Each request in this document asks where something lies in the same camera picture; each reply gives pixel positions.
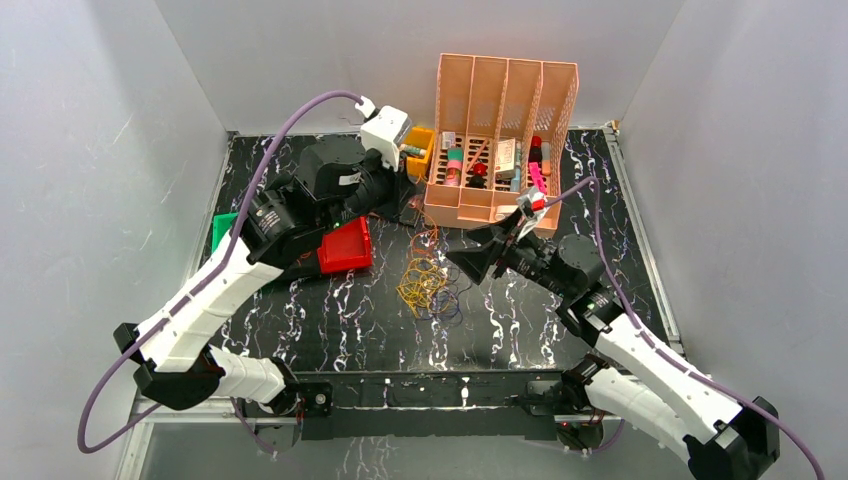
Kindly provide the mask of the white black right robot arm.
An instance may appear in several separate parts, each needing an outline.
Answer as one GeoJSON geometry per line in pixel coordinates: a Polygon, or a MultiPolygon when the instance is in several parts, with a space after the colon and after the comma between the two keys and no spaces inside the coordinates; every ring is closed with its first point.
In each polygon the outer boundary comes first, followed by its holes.
{"type": "Polygon", "coordinates": [[[777,413],[757,397],[746,405],[698,381],[700,371],[632,320],[614,289],[602,283],[604,263],[594,241],[538,237],[524,215],[469,231],[474,246],[447,258],[479,284],[511,270],[554,294],[566,329],[597,350],[565,371],[535,404],[563,400],[577,414],[594,408],[621,417],[670,449],[696,479],[758,479],[780,457],[777,413]]]}

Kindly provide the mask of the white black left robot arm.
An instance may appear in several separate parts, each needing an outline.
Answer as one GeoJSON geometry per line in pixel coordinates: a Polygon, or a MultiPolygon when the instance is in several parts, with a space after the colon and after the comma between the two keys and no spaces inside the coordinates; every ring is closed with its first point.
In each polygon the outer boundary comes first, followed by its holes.
{"type": "Polygon", "coordinates": [[[294,173],[248,200],[245,216],[162,313],[115,330],[138,365],[141,395],[173,410],[227,396],[275,416],[293,412],[301,388],[284,361],[240,356],[209,341],[257,291],[318,250],[325,235],[371,213],[396,214],[413,192],[405,159],[399,144],[305,148],[294,173]]]}

